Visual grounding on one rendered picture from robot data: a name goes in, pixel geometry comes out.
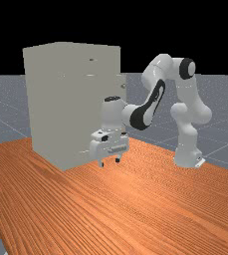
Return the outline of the pale grey cabinet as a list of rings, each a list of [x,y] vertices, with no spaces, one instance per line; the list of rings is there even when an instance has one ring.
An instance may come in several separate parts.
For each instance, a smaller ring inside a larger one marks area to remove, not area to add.
[[[125,97],[120,47],[56,42],[23,58],[33,150],[61,170],[88,163],[104,99]]]

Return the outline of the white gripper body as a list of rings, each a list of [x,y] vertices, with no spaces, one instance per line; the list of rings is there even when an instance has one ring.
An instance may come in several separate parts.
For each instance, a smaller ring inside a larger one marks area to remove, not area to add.
[[[100,162],[105,157],[114,155],[120,158],[129,151],[129,136],[121,129],[99,129],[91,134],[90,160]]]

